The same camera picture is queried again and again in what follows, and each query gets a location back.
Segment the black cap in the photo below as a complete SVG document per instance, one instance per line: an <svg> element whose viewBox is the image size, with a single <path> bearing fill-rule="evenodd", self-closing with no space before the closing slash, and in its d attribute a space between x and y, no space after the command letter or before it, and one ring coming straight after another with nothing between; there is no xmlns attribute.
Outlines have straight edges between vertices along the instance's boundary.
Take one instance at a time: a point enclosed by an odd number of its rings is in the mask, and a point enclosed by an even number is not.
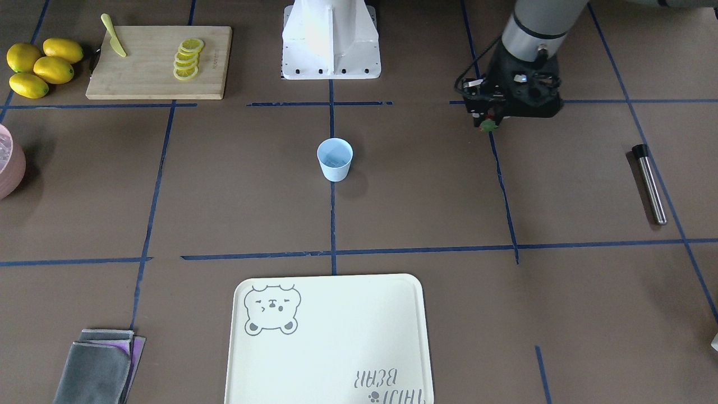
<svg viewBox="0 0 718 404"><path fill-rule="evenodd" d="M636 146L633 146L631 150L633 151L633 156L636 158L636 160L642 157L648 157L647 144L637 144Z"/></svg>

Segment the paper cup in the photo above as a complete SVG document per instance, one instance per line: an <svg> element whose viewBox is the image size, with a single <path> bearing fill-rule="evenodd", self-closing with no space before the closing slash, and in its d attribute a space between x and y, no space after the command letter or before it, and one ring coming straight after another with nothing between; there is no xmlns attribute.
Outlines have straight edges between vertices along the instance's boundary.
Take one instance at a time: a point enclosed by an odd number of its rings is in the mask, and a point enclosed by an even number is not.
<svg viewBox="0 0 718 404"><path fill-rule="evenodd" d="M326 179L335 183L346 178L353 156L351 144L338 137L326 139L317 148L317 159L322 173Z"/></svg>

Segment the yellow knife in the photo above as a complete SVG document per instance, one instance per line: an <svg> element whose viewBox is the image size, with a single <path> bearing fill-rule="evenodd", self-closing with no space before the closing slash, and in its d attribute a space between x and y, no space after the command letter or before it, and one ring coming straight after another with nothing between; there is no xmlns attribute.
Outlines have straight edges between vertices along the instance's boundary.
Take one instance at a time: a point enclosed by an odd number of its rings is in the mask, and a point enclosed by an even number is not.
<svg viewBox="0 0 718 404"><path fill-rule="evenodd" d="M102 19L102 23L105 24L105 28L107 28L107 32L110 33L110 46L112 49L117 52L118 55L121 57L126 57L127 52L125 52L125 49L122 49L122 45L120 45L120 40L117 39L117 34L115 33L115 27L112 25L112 19L110 19L110 16L108 14L102 14L100 16L100 19Z"/></svg>

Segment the cutting board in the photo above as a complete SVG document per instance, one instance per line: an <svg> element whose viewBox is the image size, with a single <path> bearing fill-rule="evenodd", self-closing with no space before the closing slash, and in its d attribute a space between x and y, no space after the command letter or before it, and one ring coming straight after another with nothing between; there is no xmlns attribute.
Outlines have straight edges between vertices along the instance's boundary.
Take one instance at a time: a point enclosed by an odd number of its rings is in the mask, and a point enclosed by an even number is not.
<svg viewBox="0 0 718 404"><path fill-rule="evenodd" d="M231 27L119 26L115 27L122 48L120 57L105 34L102 52L85 93L91 100L210 99L224 97ZM174 55L182 41L200 38L200 72L191 80L177 80Z"/></svg>

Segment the pink bowl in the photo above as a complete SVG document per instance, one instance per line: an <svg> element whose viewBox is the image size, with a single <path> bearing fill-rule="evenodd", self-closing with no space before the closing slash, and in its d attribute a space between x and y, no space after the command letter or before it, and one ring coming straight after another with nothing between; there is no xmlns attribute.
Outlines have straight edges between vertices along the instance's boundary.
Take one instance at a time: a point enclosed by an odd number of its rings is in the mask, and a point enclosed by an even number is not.
<svg viewBox="0 0 718 404"><path fill-rule="evenodd" d="M10 139L10 160L0 168L0 199L8 196L25 175L25 154L19 144L13 142L7 128L0 125L0 137Z"/></svg>

